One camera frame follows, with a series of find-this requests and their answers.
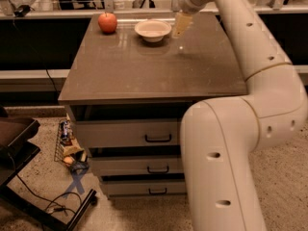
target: white bowl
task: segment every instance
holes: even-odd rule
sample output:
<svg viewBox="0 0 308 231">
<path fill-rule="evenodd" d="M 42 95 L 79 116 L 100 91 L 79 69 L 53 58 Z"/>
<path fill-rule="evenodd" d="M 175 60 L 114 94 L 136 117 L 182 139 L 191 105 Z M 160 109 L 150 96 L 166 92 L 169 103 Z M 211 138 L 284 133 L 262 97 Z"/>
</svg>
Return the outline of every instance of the white bowl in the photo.
<svg viewBox="0 0 308 231">
<path fill-rule="evenodd" d="M 148 42 L 158 42 L 171 32 L 171 25 L 167 22 L 148 19 L 136 24 L 135 31 Z"/>
</svg>

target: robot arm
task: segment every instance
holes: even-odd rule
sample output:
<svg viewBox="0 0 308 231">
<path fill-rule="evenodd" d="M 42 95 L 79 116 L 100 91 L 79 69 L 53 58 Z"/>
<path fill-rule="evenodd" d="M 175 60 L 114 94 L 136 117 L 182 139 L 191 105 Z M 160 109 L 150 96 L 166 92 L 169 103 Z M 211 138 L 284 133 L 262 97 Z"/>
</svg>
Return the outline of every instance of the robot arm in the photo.
<svg viewBox="0 0 308 231">
<path fill-rule="evenodd" d="M 179 0 L 193 14 L 215 1 L 249 95 L 201 101 L 186 112 L 181 151 L 195 231 L 266 230 L 249 168 L 254 149 L 277 145 L 307 118 L 291 61 L 246 0 Z"/>
</svg>

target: cabinet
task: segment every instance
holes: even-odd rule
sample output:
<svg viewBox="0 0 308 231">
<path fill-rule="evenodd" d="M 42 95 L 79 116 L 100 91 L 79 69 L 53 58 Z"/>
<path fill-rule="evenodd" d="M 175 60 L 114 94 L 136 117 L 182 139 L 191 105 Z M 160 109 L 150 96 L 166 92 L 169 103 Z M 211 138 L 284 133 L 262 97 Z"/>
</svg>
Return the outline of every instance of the cabinet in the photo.
<svg viewBox="0 0 308 231">
<path fill-rule="evenodd" d="M 209 97 L 246 94 L 230 42 L 211 13 L 181 38 L 143 41 L 134 26 L 174 13 L 118 15 L 104 35 L 91 19 L 59 103 L 108 197 L 185 193 L 180 127 L 185 111 Z"/>
</svg>

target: red apple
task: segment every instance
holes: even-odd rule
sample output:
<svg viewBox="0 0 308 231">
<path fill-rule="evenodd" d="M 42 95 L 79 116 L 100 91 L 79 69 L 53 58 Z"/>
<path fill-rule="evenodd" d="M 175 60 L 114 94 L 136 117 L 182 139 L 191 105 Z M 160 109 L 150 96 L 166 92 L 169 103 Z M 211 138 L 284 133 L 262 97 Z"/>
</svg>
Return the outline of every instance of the red apple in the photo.
<svg viewBox="0 0 308 231">
<path fill-rule="evenodd" d="M 98 25 L 103 33 L 114 33 L 117 26 L 116 16 L 113 13 L 102 13 L 98 16 Z"/>
</svg>

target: drawer handle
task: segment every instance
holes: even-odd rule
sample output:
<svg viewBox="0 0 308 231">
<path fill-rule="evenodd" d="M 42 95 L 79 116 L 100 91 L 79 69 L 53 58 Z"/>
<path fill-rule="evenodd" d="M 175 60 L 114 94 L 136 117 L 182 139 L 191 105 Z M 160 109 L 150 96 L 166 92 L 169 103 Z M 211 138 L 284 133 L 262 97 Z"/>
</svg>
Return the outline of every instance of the drawer handle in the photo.
<svg viewBox="0 0 308 231">
<path fill-rule="evenodd" d="M 166 170 L 151 170 L 150 167 L 147 167 L 148 173 L 168 173 L 169 172 L 169 166 L 166 167 Z"/>
<path fill-rule="evenodd" d="M 145 135 L 145 141 L 147 141 L 147 142 L 170 142 L 171 140 L 172 140 L 171 134 L 169 134 L 169 137 L 165 140 L 150 139 L 147 135 Z"/>
<path fill-rule="evenodd" d="M 167 193 L 167 188 L 165 188 L 164 190 L 151 190 L 151 189 L 148 189 L 148 193 L 150 195 L 164 195 Z"/>
</svg>

